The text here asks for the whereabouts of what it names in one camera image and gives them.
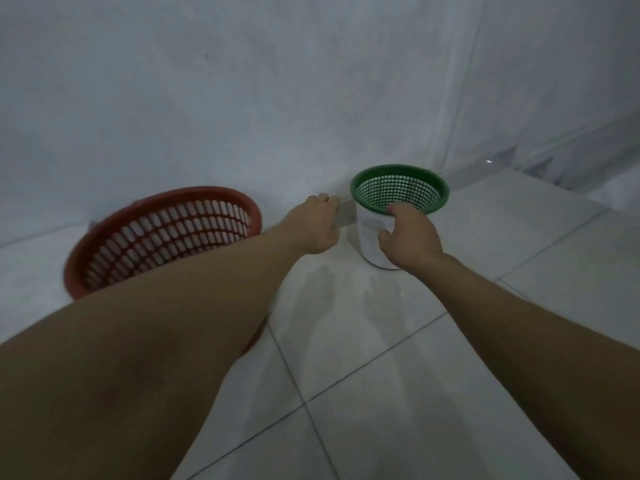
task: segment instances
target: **red plastic basket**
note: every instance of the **red plastic basket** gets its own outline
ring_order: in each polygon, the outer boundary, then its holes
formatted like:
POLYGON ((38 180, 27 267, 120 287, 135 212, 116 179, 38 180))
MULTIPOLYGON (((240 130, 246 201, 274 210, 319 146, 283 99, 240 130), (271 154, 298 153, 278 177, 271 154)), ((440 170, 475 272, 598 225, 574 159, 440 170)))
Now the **red plastic basket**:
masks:
MULTIPOLYGON (((65 286, 80 299, 150 269, 260 234, 260 209, 244 193, 187 187, 153 195, 110 215, 76 244, 65 286)), ((260 338, 266 319, 247 346, 260 338)))

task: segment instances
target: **basket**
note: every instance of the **basket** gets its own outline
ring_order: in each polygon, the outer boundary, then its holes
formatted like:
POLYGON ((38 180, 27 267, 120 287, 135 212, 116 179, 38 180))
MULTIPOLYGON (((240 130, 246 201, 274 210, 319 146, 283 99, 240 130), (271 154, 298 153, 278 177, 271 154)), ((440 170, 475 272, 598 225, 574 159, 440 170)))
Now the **basket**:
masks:
POLYGON ((386 211, 393 202, 407 202, 424 214, 442 208, 449 199, 449 186, 434 172, 410 165, 380 165, 367 168, 351 181, 362 256, 375 266, 397 269, 378 244, 382 229, 392 232, 395 220, 386 211))
MULTIPOLYGON (((224 187, 187 187, 134 202, 92 227, 65 265, 71 297, 260 234, 260 209, 224 187)), ((260 338, 266 319, 244 352, 260 338)))

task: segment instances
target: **bare skin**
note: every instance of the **bare skin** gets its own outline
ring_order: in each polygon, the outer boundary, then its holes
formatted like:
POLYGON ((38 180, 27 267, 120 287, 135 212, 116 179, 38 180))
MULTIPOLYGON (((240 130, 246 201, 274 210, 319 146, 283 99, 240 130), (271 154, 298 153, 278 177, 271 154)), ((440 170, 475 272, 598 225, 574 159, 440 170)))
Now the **bare skin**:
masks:
POLYGON ((436 228, 391 204, 389 261, 442 302, 476 353, 533 424, 584 479, 640 478, 640 352, 570 322, 444 254, 436 228))
MULTIPOLYGON (((0 346, 0 478, 169 478, 285 275, 338 240, 336 197, 276 228, 96 292, 0 346)), ((583 478, 640 474, 640 352, 510 295, 393 204, 380 247, 447 307, 583 478)))

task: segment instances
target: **person's right arm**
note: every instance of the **person's right arm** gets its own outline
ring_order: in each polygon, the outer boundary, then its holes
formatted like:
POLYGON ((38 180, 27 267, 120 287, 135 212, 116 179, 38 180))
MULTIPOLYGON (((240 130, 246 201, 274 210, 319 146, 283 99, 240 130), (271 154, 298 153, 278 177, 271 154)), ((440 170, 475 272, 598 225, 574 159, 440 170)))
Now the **person's right arm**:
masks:
POLYGON ((380 248, 442 302, 476 353, 583 479, 640 478, 640 351, 508 293, 445 254, 430 220, 388 209, 380 248))

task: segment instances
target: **person's left hand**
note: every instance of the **person's left hand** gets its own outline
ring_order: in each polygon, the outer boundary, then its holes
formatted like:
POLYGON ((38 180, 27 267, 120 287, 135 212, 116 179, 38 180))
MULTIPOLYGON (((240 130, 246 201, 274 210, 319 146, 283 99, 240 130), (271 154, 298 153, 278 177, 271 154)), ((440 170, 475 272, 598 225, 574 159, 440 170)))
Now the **person's left hand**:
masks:
POLYGON ((293 208, 277 229, 304 254, 320 254, 338 243, 340 231, 335 226, 335 217, 339 207, 340 197, 336 195, 311 195, 293 208))

